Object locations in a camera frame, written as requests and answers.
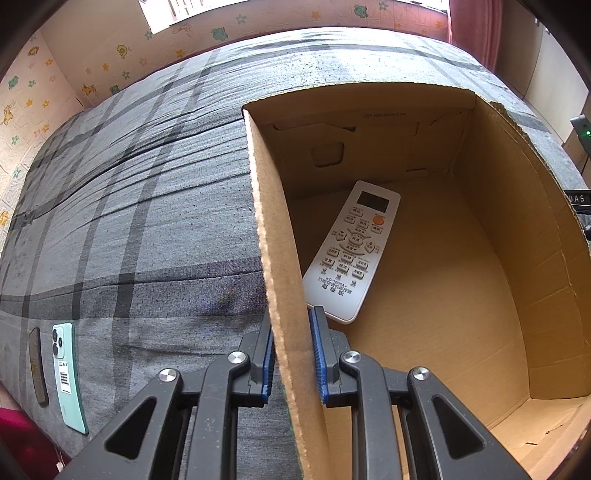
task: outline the window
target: window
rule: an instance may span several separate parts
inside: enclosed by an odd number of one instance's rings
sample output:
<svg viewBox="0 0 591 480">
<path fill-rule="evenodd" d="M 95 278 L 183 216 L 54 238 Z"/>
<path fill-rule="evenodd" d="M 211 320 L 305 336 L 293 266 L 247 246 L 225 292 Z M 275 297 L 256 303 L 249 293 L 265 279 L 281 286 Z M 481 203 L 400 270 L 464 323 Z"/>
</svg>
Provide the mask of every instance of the window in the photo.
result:
<svg viewBox="0 0 591 480">
<path fill-rule="evenodd" d="M 139 0 L 139 5 L 152 33 L 158 33 L 176 22 L 224 5 L 247 0 Z"/>
</svg>

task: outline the giraffe sticker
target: giraffe sticker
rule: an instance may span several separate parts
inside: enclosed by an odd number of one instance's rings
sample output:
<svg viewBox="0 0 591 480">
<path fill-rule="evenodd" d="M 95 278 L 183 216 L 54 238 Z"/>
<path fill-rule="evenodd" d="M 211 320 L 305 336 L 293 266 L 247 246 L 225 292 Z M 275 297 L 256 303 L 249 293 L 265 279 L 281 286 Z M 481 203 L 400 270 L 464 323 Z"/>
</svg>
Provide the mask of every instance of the giraffe sticker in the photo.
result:
<svg viewBox="0 0 591 480">
<path fill-rule="evenodd" d="M 4 120 L 2 121 L 4 125 L 8 125 L 8 122 L 14 118 L 14 115 L 10 111 L 13 106 L 14 102 L 4 107 Z"/>
</svg>

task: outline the wall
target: wall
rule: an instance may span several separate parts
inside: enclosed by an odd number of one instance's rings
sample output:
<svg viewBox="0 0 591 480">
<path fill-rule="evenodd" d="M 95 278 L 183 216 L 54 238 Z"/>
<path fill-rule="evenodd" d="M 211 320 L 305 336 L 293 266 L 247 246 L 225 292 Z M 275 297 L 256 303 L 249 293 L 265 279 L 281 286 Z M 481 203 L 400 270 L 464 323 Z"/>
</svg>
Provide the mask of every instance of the wall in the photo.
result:
<svg viewBox="0 0 591 480">
<path fill-rule="evenodd" d="M 82 111 L 40 32 L 0 82 L 0 252 L 25 175 L 45 140 Z"/>
<path fill-rule="evenodd" d="M 394 0 L 249 0 L 156 34 L 138 0 L 69 0 L 42 32 L 67 80 L 92 106 L 178 59 L 224 43 L 337 25 L 389 28 L 447 41 L 446 14 Z"/>
</svg>

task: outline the cardboard box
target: cardboard box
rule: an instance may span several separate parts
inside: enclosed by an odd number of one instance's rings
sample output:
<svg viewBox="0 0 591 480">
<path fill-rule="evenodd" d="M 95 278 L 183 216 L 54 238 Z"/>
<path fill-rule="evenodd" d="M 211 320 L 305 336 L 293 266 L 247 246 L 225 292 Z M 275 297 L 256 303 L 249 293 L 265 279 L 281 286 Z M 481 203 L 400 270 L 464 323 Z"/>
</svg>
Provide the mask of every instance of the cardboard box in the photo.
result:
<svg viewBox="0 0 591 480">
<path fill-rule="evenodd" d="M 359 316 L 331 327 L 382 366 L 430 368 L 534 479 L 548 478 L 591 418 L 591 259 L 503 107 L 459 88 L 356 83 L 262 99 L 244 117 L 306 480 L 350 478 L 350 409 L 320 404 L 301 277 L 357 180 L 401 203 Z"/>
</svg>

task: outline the electronic device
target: electronic device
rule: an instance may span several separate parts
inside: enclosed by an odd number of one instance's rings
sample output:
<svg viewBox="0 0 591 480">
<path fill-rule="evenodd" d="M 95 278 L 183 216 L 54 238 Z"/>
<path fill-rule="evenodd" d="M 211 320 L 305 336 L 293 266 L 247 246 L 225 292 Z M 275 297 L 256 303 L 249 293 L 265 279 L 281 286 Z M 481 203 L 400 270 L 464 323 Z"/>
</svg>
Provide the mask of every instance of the electronic device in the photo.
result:
<svg viewBox="0 0 591 480">
<path fill-rule="evenodd" d="M 71 323 L 53 326 L 53 367 L 56 374 L 57 398 L 64 423 L 81 433 L 88 433 L 76 381 L 74 327 Z"/>
<path fill-rule="evenodd" d="M 304 293 L 327 317 L 351 323 L 378 268 L 400 195 L 357 181 L 306 274 Z"/>
<path fill-rule="evenodd" d="M 29 360 L 31 362 L 31 375 L 33 376 L 33 389 L 37 397 L 37 403 L 46 407 L 49 405 L 45 375 L 43 374 L 43 360 L 41 359 L 41 330 L 35 327 L 29 333 Z"/>
</svg>

